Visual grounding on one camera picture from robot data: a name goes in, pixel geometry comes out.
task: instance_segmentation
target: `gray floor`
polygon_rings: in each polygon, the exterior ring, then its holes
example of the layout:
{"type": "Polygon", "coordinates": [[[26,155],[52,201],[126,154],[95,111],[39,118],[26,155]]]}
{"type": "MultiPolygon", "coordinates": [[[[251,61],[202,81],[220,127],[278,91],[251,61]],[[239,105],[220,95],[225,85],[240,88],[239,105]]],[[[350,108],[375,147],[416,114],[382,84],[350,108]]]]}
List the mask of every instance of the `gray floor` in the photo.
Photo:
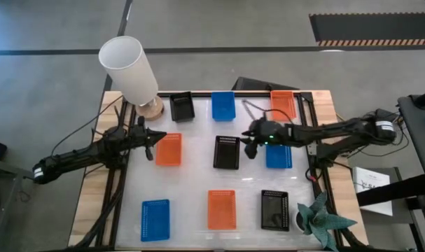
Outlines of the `gray floor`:
{"type": "MultiPolygon", "coordinates": [[[[124,0],[0,0],[0,50],[99,48],[116,35],[124,4],[124,0]]],[[[309,13],[401,11],[425,11],[425,2],[135,0],[126,34],[147,48],[314,46],[309,13]]],[[[301,89],[329,89],[337,112],[345,118],[379,107],[393,111],[399,96],[425,92],[423,50],[149,55],[148,59],[161,90],[229,90],[238,76],[246,76],[301,89]]],[[[49,155],[62,137],[98,112],[104,79],[96,55],[0,57],[0,141],[9,147],[6,161],[31,169],[49,155]]],[[[59,151],[89,141],[86,128],[59,151]]],[[[357,155],[351,164],[398,166],[405,178],[422,173],[411,145],[383,158],[357,155]]],[[[15,203],[0,251],[65,247],[80,184],[80,172],[48,185],[25,183],[32,200],[15,203]]],[[[366,227],[377,248],[414,246],[406,226],[366,227]]]]}

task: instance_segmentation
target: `succulent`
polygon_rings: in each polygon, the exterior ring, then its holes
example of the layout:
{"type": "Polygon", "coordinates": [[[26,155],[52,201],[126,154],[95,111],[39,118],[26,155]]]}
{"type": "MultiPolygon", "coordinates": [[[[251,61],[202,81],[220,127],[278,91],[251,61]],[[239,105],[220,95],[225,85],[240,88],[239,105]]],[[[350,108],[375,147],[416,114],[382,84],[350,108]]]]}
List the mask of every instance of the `succulent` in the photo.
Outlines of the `succulent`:
{"type": "Polygon", "coordinates": [[[347,218],[330,214],[326,209],[327,193],[322,192],[310,207],[298,204],[298,210],[302,217],[302,228],[304,235],[314,234],[321,242],[323,248],[338,251],[335,239],[328,230],[339,230],[350,227],[357,222],[347,218]]]}

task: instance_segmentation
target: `lamp shade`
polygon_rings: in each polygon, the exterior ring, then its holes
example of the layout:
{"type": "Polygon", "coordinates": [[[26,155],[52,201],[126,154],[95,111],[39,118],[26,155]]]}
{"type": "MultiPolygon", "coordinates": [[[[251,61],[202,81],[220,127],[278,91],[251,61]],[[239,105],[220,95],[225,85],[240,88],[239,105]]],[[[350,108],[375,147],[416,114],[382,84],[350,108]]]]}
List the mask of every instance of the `lamp shade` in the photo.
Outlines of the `lamp shade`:
{"type": "Polygon", "coordinates": [[[100,49],[99,61],[128,102],[143,105],[158,94],[158,83],[137,39],[112,38],[100,49]]]}

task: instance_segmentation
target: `plastic basket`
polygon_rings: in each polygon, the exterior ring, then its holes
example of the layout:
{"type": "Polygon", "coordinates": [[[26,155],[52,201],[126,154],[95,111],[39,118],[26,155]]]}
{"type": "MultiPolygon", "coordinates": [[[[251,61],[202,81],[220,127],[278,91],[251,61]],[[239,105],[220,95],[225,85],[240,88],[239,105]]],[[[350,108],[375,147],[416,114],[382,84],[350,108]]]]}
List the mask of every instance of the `plastic basket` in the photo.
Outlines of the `plastic basket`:
{"type": "Polygon", "coordinates": [[[265,161],[268,168],[291,168],[291,147],[266,145],[265,161]]]}
{"type": "MultiPolygon", "coordinates": [[[[296,118],[295,99],[291,91],[271,91],[271,109],[279,109],[286,113],[291,120],[296,118]]],[[[277,121],[289,121],[289,119],[279,111],[272,111],[272,119],[277,121]]]]}
{"type": "Polygon", "coordinates": [[[181,133],[168,133],[156,145],[156,164],[181,165],[181,133]]]}
{"type": "Polygon", "coordinates": [[[170,95],[170,109],[173,121],[192,120],[195,117],[192,94],[190,92],[182,92],[170,95]]]}
{"type": "Polygon", "coordinates": [[[262,229],[289,231],[288,193],[262,190],[262,229]]]}
{"type": "Polygon", "coordinates": [[[207,226],[210,230],[237,228],[234,190],[210,190],[207,209],[207,226]]]}
{"type": "Polygon", "coordinates": [[[216,136],[214,168],[239,169],[240,138],[216,136]]]}
{"type": "Polygon", "coordinates": [[[153,242],[170,238],[170,201],[142,202],[141,241],[153,242]]]}
{"type": "Polygon", "coordinates": [[[216,121],[231,121],[235,118],[234,92],[213,92],[212,118],[216,121]]]}

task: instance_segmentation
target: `floor mat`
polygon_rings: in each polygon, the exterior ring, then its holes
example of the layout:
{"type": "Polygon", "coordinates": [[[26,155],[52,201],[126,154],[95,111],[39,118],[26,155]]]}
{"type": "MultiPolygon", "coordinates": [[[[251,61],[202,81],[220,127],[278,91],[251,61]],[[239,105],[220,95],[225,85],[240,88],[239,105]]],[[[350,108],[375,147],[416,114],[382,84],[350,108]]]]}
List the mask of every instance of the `floor mat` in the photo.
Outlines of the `floor mat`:
{"type": "Polygon", "coordinates": [[[425,13],[309,15],[320,46],[425,45],[425,13]]]}

